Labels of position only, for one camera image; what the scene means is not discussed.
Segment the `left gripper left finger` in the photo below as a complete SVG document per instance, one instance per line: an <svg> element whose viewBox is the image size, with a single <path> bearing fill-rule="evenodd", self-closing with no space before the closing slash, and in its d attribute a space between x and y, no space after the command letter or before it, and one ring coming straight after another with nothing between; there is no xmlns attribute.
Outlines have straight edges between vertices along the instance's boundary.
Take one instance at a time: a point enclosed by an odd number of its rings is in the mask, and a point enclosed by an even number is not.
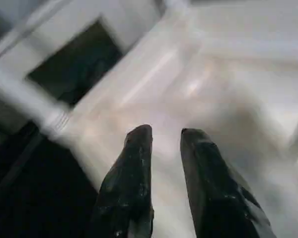
<svg viewBox="0 0 298 238"><path fill-rule="evenodd" d="M151 153L150 125L140 125L127 134L122 152L101 184L88 237L152 236Z"/></svg>

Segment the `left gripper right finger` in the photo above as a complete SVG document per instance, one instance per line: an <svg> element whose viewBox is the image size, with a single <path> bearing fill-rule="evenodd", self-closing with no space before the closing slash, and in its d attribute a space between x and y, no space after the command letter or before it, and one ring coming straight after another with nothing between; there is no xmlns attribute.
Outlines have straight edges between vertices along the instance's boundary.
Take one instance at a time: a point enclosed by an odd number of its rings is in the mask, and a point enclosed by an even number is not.
<svg viewBox="0 0 298 238"><path fill-rule="evenodd" d="M274 238L263 209L200 129L181 131L180 152L198 238Z"/></svg>

